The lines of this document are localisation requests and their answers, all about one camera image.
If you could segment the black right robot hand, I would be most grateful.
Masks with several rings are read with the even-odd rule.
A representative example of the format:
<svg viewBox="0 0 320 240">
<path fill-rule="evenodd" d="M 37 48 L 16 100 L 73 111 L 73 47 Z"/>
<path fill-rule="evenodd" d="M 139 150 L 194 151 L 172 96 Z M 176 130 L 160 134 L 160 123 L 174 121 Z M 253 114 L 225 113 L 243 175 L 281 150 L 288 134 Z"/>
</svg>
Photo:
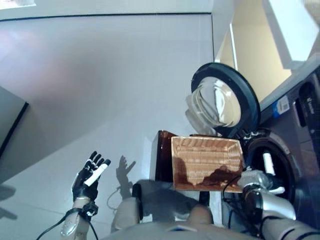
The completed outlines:
<svg viewBox="0 0 320 240">
<path fill-rule="evenodd" d="M 283 186 L 281 181 L 276 178 L 271 153 L 269 151 L 265 151 L 262 154 L 262 157 L 264 162 L 265 174 L 267 175 L 267 178 L 270 182 L 269 187 L 267 188 L 268 191 L 275 195 L 283 194 L 285 192 L 285 187 Z"/>
</svg>

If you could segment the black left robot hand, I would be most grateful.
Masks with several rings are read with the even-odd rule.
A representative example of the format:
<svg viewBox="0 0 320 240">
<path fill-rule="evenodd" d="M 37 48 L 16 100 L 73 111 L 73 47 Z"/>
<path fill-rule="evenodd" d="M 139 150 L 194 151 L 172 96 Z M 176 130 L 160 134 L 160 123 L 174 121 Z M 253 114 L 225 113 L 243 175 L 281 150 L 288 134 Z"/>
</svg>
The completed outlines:
<svg viewBox="0 0 320 240">
<path fill-rule="evenodd" d="M 81 197 L 95 201 L 98 195 L 99 179 L 110 164 L 111 161 L 104 159 L 97 151 L 91 153 L 72 184 L 71 192 L 74 202 Z"/>
</svg>

